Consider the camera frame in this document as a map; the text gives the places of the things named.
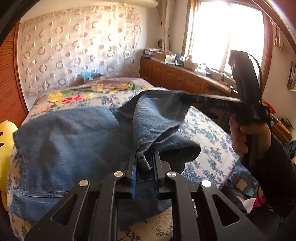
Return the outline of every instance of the white wall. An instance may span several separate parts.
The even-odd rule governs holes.
[[[296,62],[296,54],[287,40],[285,46],[285,50],[273,47],[263,99],[275,109],[277,118],[288,117],[294,127],[292,137],[296,139],[296,92],[287,89],[290,64],[291,61]]]
[[[169,29],[170,50],[181,53],[186,25],[187,0],[175,0],[173,19]]]
[[[99,6],[99,5],[113,5],[114,2],[100,2],[95,0],[41,0],[35,6],[33,6],[21,19],[21,22],[28,19],[43,15],[45,13],[54,12],[58,10],[75,8],[81,6]],[[140,67],[140,57],[142,55],[141,50],[146,47],[157,47],[159,40],[158,33],[160,32],[161,17],[157,11],[157,8],[144,8],[134,6],[135,12],[138,14],[140,19],[141,34],[136,47],[134,56],[135,69]],[[30,110],[36,99],[35,96],[30,96],[24,91],[24,98],[28,109]]]

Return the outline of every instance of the floral blanket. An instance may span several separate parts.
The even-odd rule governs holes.
[[[121,106],[139,92],[154,88],[139,78],[119,78],[71,87],[40,95],[23,124],[49,112],[64,109],[87,108],[90,106]],[[199,143],[201,153],[196,160],[185,164],[183,175],[190,181],[200,182],[209,179],[218,188],[232,174],[238,156],[231,147],[231,138],[216,123],[191,107],[178,130],[185,138]],[[19,160],[13,150],[8,170],[7,201],[11,204],[12,191],[18,188]],[[23,240],[34,225],[9,212],[11,226],[19,240]],[[135,223],[126,229],[118,230],[117,241],[168,241],[173,235],[172,210],[167,209],[143,222]]]

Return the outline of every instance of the blue floral pattern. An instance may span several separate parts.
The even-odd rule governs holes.
[[[131,91],[123,91],[116,94],[98,94],[97,97],[70,103],[66,108],[86,108],[90,106],[107,106],[110,108],[118,107],[123,105],[125,102],[129,101],[139,92],[146,90],[147,88],[141,88]],[[163,88],[150,88],[153,90],[164,90]],[[30,121],[41,115],[46,115],[49,112],[59,111],[60,106],[51,108],[49,110],[29,113],[28,117],[25,119],[24,123]],[[225,133],[216,123],[210,120],[207,116],[201,113],[194,107],[191,107],[185,117],[185,120],[178,132],[185,138],[197,142],[201,147],[201,153],[196,160],[185,164],[185,169],[182,173],[187,180],[200,182],[202,179],[209,179],[215,186],[222,187],[222,185],[227,181],[228,177],[232,175],[235,164],[237,163],[239,157],[234,153],[231,147],[231,138]],[[8,205],[11,204],[13,196],[12,191],[18,188],[18,178],[19,173],[19,158],[16,149],[13,149],[12,158],[9,164],[8,179],[7,179],[7,201]],[[172,216],[165,215],[164,213],[156,215],[148,219],[148,223],[144,225],[146,230],[149,232],[148,236],[152,240],[169,240],[172,237]],[[16,237],[19,240],[23,240],[28,231],[34,225],[28,221],[25,221],[15,214],[9,212],[11,226]],[[165,223],[161,227],[155,228],[154,231],[149,229],[149,223],[156,222],[157,219],[159,223]],[[123,236],[126,235],[127,239],[120,240],[140,240],[141,237],[146,236],[145,234],[138,234],[138,232],[133,231],[133,227],[138,227],[139,223],[135,223],[130,227],[129,232],[124,232]]]

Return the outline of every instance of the silver screw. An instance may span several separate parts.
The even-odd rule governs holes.
[[[209,180],[203,180],[202,185],[206,188],[210,187],[212,183]]]
[[[167,172],[168,177],[175,177],[177,174],[173,171]]]
[[[116,176],[116,177],[122,177],[123,176],[123,172],[122,171],[114,172],[114,176]]]
[[[79,185],[82,186],[82,187],[85,187],[85,186],[87,186],[88,184],[89,184],[89,182],[88,182],[87,180],[81,180],[81,181],[79,182]]]

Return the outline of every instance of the black sleeve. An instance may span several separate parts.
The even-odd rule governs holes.
[[[264,157],[246,167],[257,179],[267,202],[282,216],[291,213],[296,199],[296,169],[282,143],[273,135]]]

